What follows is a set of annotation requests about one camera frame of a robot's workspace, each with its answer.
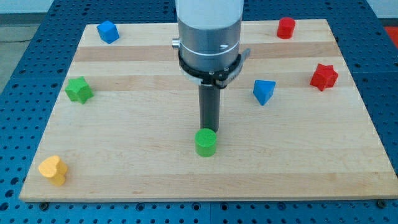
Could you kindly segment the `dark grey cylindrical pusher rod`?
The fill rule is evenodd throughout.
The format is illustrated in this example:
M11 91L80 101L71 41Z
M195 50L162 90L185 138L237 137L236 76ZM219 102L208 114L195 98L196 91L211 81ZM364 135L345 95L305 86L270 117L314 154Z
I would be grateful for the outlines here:
M220 117L220 89L213 86L200 85L199 106L200 106L200 127L208 128L217 132L219 129Z

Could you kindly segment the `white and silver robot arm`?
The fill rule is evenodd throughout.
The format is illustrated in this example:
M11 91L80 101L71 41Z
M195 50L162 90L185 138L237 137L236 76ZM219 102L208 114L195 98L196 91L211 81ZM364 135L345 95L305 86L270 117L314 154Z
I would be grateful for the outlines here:
M175 0L182 73L198 85L200 127L218 131L220 92L241 72L251 51L239 50L244 0Z

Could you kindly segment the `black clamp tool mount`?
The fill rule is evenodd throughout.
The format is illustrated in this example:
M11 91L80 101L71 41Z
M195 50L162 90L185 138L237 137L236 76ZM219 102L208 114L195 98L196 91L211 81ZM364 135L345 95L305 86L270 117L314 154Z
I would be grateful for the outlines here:
M182 73L193 83L201 86L213 86L217 89L226 88L241 72L244 61L250 56L251 49L238 54L236 60L222 70L202 71L190 67L178 53L178 62Z

